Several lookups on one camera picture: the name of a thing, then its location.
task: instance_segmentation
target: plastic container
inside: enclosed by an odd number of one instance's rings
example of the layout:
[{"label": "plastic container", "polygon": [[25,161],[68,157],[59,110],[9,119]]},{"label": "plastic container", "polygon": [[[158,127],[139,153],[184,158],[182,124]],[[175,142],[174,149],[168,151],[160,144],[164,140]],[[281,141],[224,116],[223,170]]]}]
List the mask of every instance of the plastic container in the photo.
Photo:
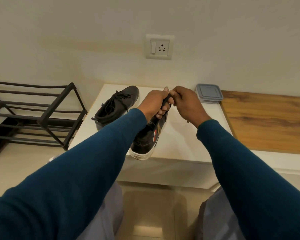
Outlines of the plastic container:
[{"label": "plastic container", "polygon": [[223,100],[221,89],[214,84],[197,84],[195,88],[200,102],[207,104],[218,104]]}]

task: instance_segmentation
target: tile floor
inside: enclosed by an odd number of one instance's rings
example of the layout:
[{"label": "tile floor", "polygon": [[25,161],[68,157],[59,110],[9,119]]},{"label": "tile floor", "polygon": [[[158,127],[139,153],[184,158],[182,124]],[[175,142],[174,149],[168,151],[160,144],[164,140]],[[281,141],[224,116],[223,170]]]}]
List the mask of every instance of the tile floor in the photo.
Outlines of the tile floor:
[{"label": "tile floor", "polygon": [[[9,144],[0,154],[0,196],[63,149]],[[116,240],[192,239],[200,204],[209,190],[119,182],[124,218]]]}]

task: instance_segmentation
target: wall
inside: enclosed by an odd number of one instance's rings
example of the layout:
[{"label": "wall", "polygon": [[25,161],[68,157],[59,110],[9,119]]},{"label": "wall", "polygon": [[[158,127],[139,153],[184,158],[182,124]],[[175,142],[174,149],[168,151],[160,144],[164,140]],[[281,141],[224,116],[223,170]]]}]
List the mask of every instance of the wall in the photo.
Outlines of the wall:
[{"label": "wall", "polygon": [[[171,61],[145,34],[176,36]],[[300,0],[0,0],[0,80],[103,83],[300,96]]]}]

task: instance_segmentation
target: person's right hand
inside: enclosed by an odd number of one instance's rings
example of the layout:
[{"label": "person's right hand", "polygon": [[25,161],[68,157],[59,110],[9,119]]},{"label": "person's right hand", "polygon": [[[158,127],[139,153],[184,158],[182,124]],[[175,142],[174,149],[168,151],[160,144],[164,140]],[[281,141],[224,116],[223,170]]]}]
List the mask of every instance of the person's right hand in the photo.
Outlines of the person's right hand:
[{"label": "person's right hand", "polygon": [[196,128],[203,122],[211,120],[212,118],[204,110],[197,94],[181,86],[176,86],[170,92],[182,118],[189,121]]}]

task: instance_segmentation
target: shoe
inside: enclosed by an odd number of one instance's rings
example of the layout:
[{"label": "shoe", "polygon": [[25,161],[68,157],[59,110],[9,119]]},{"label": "shoe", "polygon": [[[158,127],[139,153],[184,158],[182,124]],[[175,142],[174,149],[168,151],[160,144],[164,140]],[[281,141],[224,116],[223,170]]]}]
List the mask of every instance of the shoe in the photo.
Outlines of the shoe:
[{"label": "shoe", "polygon": [[[164,105],[170,95],[164,99]],[[168,112],[161,119],[156,116],[148,122],[143,130],[141,130],[134,138],[129,149],[130,155],[137,160],[146,160],[151,157],[157,145],[159,135],[161,134],[164,123],[167,121]]]},{"label": "shoe", "polygon": [[100,109],[91,118],[96,123],[97,130],[110,124],[128,112],[135,105],[138,106],[139,89],[129,86],[120,92],[116,92],[108,101],[101,105]]}]

